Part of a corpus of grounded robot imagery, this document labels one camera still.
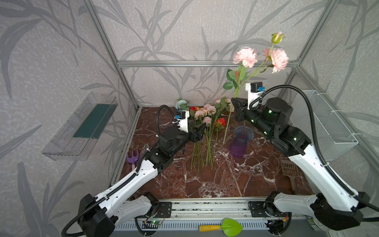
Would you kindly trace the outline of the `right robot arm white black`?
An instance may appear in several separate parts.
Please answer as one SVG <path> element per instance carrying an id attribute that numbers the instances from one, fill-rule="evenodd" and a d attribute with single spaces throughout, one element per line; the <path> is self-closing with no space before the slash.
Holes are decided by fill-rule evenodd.
<path id="1" fill-rule="evenodd" d="M 265 201 L 268 213 L 293 212 L 311 217 L 329 229 L 341 231 L 359 226 L 365 205 L 350 195 L 327 171 L 312 141 L 288 123 L 293 108 L 281 98 L 270 98 L 263 110 L 253 110 L 248 101 L 233 98 L 236 120 L 246 120 L 284 156 L 309 177 L 319 189 L 316 195 L 299 196 L 273 192 Z"/>

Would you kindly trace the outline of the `small green circuit board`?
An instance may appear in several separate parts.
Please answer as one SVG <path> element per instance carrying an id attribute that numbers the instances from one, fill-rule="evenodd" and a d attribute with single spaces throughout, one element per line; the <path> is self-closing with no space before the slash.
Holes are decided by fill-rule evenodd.
<path id="1" fill-rule="evenodd" d="M 145 222 L 143 222 L 143 225 L 142 227 L 144 229 L 158 229 L 160 226 L 162 226 L 164 223 L 164 220 L 157 220 L 157 219 L 154 219 L 154 220 L 147 220 Z"/>

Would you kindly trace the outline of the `clear plastic wall tray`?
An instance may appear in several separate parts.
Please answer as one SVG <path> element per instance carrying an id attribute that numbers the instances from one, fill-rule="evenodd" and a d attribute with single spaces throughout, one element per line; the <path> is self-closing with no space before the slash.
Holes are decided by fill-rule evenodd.
<path id="1" fill-rule="evenodd" d="M 41 153 L 54 161 L 87 160 L 117 106 L 116 96 L 89 93 Z"/>

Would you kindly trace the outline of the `red rose stem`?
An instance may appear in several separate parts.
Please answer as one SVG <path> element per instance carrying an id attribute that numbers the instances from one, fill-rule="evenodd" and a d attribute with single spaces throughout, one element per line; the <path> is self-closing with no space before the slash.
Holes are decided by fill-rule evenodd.
<path id="1" fill-rule="evenodd" d="M 214 130 L 213 130 L 213 133 L 215 135 L 215 141 L 214 141 L 214 145 L 213 145 L 212 150 L 211 150 L 211 161 L 210 161 L 211 162 L 211 168 L 213 168 L 215 157 L 216 157 L 216 148 L 217 148 L 217 144 L 218 144 L 219 132 L 225 128 L 225 125 L 226 125 L 226 120 L 224 118 L 219 118 L 215 122 Z"/>

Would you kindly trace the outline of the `red orange small flower stem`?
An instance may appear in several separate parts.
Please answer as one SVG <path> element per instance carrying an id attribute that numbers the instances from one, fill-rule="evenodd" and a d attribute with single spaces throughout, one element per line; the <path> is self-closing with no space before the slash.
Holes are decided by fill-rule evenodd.
<path id="1" fill-rule="evenodd" d="M 195 116 L 195 114 L 196 114 L 196 112 L 199 110 L 200 108 L 199 107 L 191 107 L 190 109 L 189 109 L 189 114 L 190 114 L 190 116 L 192 116 L 192 117 L 194 117 Z"/>

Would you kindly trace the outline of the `white blue flower stem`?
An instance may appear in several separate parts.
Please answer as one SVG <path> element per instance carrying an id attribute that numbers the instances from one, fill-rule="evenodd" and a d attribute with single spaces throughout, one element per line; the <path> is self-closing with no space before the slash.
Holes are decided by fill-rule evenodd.
<path id="1" fill-rule="evenodd" d="M 188 106 L 188 102 L 184 99 L 178 98 L 175 104 L 175 108 L 178 111 L 188 111 L 190 108 Z"/>

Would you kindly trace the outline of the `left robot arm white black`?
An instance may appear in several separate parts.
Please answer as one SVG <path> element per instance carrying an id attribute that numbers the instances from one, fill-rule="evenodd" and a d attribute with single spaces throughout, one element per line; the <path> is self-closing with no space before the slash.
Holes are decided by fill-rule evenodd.
<path id="1" fill-rule="evenodd" d="M 176 153 L 188 142 L 200 141 L 205 128 L 205 123 L 189 125 L 187 131 L 177 126 L 166 128 L 133 171 L 95 197 L 91 194 L 83 197 L 74 219 L 82 231 L 76 236 L 108 237 L 117 226 L 148 214 L 159 203 L 154 196 L 145 194 L 134 200 L 130 197 L 168 168 Z"/>

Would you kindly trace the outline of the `pink rose stem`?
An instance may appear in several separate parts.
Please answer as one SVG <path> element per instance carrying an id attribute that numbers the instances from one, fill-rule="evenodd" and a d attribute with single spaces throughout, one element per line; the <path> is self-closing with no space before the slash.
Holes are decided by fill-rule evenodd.
<path id="1" fill-rule="evenodd" d="M 191 107 L 190 108 L 190 121 L 194 122 L 194 125 L 202 126 L 205 123 L 205 127 L 208 127 L 211 124 L 212 119 L 208 116 L 208 110 L 200 107 Z M 200 169 L 204 166 L 204 161 L 202 157 L 202 136 L 201 138 L 196 138 L 193 146 L 192 157 L 191 157 L 191 170 Z"/>
<path id="2" fill-rule="evenodd" d="M 230 115 L 234 112 L 235 108 L 230 98 L 223 97 L 215 101 L 216 114 L 218 118 L 225 115 Z"/>
<path id="3" fill-rule="evenodd" d="M 223 88 L 225 90 L 233 89 L 236 98 L 250 78 L 256 77 L 268 69 L 272 69 L 273 74 L 286 69 L 289 63 L 287 53 L 282 48 L 275 48 L 284 38 L 286 37 L 283 32 L 272 34 L 272 46 L 263 51 L 263 61 L 252 73 L 249 73 L 248 70 L 258 64 L 258 53 L 250 47 L 241 48 L 234 55 L 234 64 L 237 65 L 237 69 L 227 72 L 227 82 L 224 83 Z"/>
<path id="4" fill-rule="evenodd" d="M 207 142 L 207 155 L 206 164 L 212 165 L 212 155 L 211 155 L 211 143 L 212 143 L 212 126 L 213 117 L 216 115 L 216 108 L 211 104 L 205 104 L 203 107 L 195 108 L 194 119 L 198 124 L 206 124 L 205 136 Z"/>

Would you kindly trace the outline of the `purple ribbed glass vase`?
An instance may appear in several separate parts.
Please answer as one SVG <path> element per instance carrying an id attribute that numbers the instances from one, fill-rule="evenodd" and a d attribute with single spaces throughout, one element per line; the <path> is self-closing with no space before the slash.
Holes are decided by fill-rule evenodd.
<path id="1" fill-rule="evenodd" d="M 241 158 L 246 154 L 247 144 L 254 138 L 253 129 L 247 126 L 239 126 L 235 130 L 235 139 L 231 143 L 229 150 L 234 158 Z"/>

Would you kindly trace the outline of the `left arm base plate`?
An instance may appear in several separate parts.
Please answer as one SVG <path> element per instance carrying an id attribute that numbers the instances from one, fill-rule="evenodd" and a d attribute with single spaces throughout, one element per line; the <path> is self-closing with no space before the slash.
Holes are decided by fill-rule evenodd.
<path id="1" fill-rule="evenodd" d="M 145 216 L 154 218 L 170 218 L 172 205 L 173 203 L 169 201 L 155 203 L 152 205 Z"/>

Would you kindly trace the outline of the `brown plastic scoop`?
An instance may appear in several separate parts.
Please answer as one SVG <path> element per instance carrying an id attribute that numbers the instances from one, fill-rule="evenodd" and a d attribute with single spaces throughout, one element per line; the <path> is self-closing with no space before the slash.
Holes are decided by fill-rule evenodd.
<path id="1" fill-rule="evenodd" d="M 295 180 L 299 177 L 299 171 L 295 163 L 290 160 L 281 160 L 281 167 L 283 175 L 287 176 L 290 179 L 292 193 L 296 194 L 296 183 Z"/>

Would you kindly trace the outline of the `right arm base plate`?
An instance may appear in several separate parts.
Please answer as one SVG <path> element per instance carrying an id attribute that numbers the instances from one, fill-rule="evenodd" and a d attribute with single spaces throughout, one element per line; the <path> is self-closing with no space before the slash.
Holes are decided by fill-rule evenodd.
<path id="1" fill-rule="evenodd" d="M 252 217 L 261 218 L 287 218 L 287 212 L 279 211 L 272 203 L 266 201 L 249 201 L 248 208 Z"/>

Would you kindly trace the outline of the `aluminium front rail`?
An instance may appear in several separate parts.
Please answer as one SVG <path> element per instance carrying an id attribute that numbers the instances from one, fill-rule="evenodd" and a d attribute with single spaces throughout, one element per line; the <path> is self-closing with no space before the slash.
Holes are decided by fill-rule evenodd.
<path id="1" fill-rule="evenodd" d="M 138 219 L 125 221 L 116 227 L 116 231 L 197 231 L 200 225 L 220 225 L 226 218 L 239 222 L 244 230 L 269 230 L 271 224 L 279 220 L 291 221 L 305 219 L 310 227 L 316 231 L 326 231 L 327 228 L 315 219 L 292 213 L 287 218 L 252 217 L 248 208 L 249 201 L 265 201 L 265 197 L 233 197 L 233 198 L 188 198 L 188 199 L 161 199 L 160 202 L 172 202 L 170 218 L 154 218 L 142 216 Z M 143 222 L 149 220 L 164 220 L 158 229 L 144 229 Z"/>

